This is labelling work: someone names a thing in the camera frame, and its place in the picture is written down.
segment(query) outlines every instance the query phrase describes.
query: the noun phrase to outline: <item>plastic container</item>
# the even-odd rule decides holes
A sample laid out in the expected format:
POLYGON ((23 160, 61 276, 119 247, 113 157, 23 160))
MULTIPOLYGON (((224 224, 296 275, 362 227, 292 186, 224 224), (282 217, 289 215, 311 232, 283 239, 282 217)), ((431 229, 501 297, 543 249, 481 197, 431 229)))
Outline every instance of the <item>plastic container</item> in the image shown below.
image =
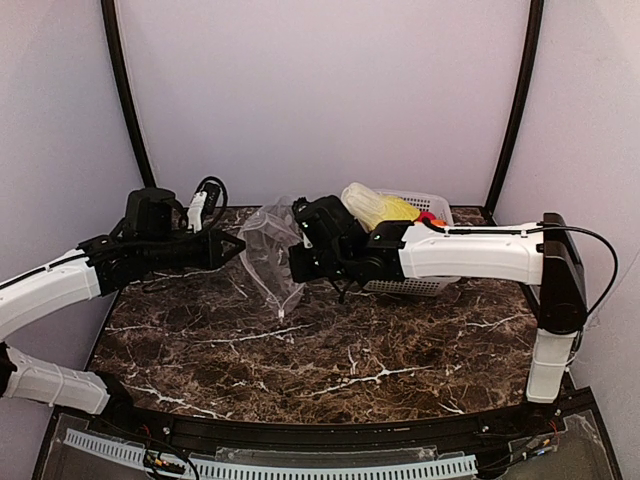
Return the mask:
MULTIPOLYGON (((444 220, 448 225, 453 225, 453 216, 449 203, 438 195, 426 193, 398 192, 395 190, 375 190, 385 195, 395 195, 416 207, 420 211, 433 213, 436 218, 444 220)), ((399 293, 404 295, 421 295, 434 297, 438 295, 448 284, 457 282, 460 277, 425 277, 421 279, 410 278, 403 282, 385 282, 375 280, 365 285, 370 292, 399 293)))

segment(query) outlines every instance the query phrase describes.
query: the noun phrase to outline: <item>marble table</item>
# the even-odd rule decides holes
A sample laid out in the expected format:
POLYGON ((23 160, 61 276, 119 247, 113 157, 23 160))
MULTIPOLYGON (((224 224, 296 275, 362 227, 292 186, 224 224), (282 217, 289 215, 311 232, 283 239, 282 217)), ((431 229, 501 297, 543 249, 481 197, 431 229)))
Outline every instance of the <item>marble table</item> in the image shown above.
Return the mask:
MULTIPOLYGON (((237 232, 254 210, 230 209, 237 232)), ((457 224, 481 225, 457 208, 457 224)), ((216 272, 155 274, 117 300, 90 366, 136 404, 254 422, 365 423, 520 403, 536 321, 516 283, 462 279, 438 297, 367 292, 344 305, 306 286, 280 321, 238 258, 216 272)))

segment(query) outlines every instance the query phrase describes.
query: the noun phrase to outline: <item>white wall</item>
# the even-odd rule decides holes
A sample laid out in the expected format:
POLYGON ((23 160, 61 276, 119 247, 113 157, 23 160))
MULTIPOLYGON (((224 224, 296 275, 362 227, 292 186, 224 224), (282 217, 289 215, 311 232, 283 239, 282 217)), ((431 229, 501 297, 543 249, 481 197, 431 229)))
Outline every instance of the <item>white wall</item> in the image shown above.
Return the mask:
MULTIPOLYGON (((640 4, 556 0, 545 6, 535 73, 500 223, 559 211, 609 238, 627 273, 574 364, 591 385, 625 478, 640 475, 640 4)), ((593 302, 611 271, 607 251, 574 236, 593 302)))
MULTIPOLYGON (((0 0, 0 281, 109 231, 139 188, 100 4, 0 0)), ((68 308, 8 343, 83 368, 109 299, 68 308)), ((0 399, 0 478, 31 478, 50 409, 0 399)))
POLYGON ((129 0, 122 34, 160 184, 232 203, 350 181, 484 203, 528 0, 129 0))

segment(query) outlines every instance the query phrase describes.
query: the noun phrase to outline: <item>robotic arm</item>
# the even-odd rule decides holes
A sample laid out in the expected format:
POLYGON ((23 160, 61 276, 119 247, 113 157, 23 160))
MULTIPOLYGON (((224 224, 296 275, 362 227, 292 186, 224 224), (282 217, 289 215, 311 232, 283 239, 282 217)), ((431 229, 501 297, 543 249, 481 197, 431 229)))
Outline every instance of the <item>robotic arm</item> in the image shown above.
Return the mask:
POLYGON ((386 221, 365 232, 340 199, 298 200, 305 243, 290 249, 293 279, 327 278, 365 286, 373 280, 464 276, 540 286, 538 331, 527 399, 552 403, 587 320, 584 269, 564 220, 510 227, 437 227, 426 220, 386 221))
POLYGON ((56 260, 1 284, 0 396, 100 414, 122 388, 112 377, 38 360, 9 347, 5 339, 45 315, 113 293, 153 271, 222 267, 245 247, 242 240, 214 228, 226 203, 224 184, 215 177, 202 181, 188 211, 168 190, 134 191, 125 217, 109 235, 87 240, 56 260), (222 208, 203 226, 220 194, 222 208))

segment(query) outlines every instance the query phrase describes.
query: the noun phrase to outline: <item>black pole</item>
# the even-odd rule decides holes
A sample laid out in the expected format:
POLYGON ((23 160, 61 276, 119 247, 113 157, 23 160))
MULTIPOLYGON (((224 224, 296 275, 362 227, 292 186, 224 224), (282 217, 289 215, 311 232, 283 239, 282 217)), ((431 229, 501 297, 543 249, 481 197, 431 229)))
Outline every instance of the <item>black pole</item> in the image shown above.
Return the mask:
POLYGON ((133 96, 131 95, 129 77, 127 76, 127 68, 124 64, 124 54, 122 52, 122 43, 120 42, 118 17, 114 0, 102 0, 102 19, 104 20, 104 31, 107 35, 107 45, 109 45, 113 76, 116 79, 120 105, 122 107, 124 121, 127 124, 127 130, 129 131, 129 138, 131 139, 131 146, 133 147, 133 153, 136 157, 138 170, 140 171, 144 186, 155 187, 156 180, 153 177, 147 150, 142 140, 140 124, 138 123, 138 116, 136 115, 133 96))
POLYGON ((513 148, 518 138, 518 130, 522 121, 522 114, 527 102, 527 93, 529 93, 529 85, 531 84, 531 76, 533 74, 533 64, 536 58, 536 50, 538 48, 538 38, 540 36, 540 26, 542 25, 542 9, 544 0, 531 0, 529 8, 529 22, 527 25, 527 33, 524 41, 524 50, 522 52, 522 61, 520 62, 520 73, 518 74, 518 83, 516 84, 516 93, 513 97, 513 105, 511 106, 511 114, 509 115, 509 123, 507 123, 507 131, 502 142, 502 150, 498 158, 498 165, 493 174, 493 181, 489 189, 489 195, 484 208, 493 215, 502 186, 509 170, 509 163, 513 155, 513 148))

